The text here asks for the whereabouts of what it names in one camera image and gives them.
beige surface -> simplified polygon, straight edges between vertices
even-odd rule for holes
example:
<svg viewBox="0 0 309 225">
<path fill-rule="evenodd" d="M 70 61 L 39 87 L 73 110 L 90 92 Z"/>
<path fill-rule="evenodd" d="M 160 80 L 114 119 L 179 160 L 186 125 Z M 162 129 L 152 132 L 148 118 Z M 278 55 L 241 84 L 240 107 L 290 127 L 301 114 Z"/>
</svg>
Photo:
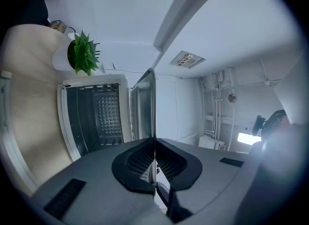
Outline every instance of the beige surface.
<svg viewBox="0 0 309 225">
<path fill-rule="evenodd" d="M 51 63 L 55 50 L 68 41 L 48 27 L 19 25 L 8 31 L 1 49 L 2 69 L 12 73 L 14 135 L 39 184 L 71 163 L 60 130 L 56 90 L 74 72 L 56 71 Z"/>
</svg>

light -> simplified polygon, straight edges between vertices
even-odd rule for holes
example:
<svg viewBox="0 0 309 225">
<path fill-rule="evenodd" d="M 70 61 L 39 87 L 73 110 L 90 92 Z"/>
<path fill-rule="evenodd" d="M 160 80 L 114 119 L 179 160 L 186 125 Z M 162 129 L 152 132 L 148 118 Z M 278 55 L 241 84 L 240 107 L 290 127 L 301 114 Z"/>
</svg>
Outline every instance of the light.
<svg viewBox="0 0 309 225">
<path fill-rule="evenodd" d="M 256 142 L 259 142 L 260 140 L 261 140 L 261 137 L 254 137 L 252 135 L 241 133 L 241 132 L 238 134 L 238 138 L 237 138 L 238 142 L 242 142 L 248 145 L 253 145 Z"/>
</svg>

wall-mounted electrical box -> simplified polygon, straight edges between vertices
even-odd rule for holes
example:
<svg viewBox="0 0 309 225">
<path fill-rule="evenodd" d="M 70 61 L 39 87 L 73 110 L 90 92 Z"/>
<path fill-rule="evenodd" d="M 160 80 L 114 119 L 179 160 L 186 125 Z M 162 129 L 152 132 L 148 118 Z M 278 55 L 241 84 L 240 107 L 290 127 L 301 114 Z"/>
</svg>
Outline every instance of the wall-mounted electrical box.
<svg viewBox="0 0 309 225">
<path fill-rule="evenodd" d="M 178 66 L 185 69 L 191 69 L 200 64 L 205 59 L 197 55 L 181 51 L 171 62 L 170 65 Z"/>
</svg>

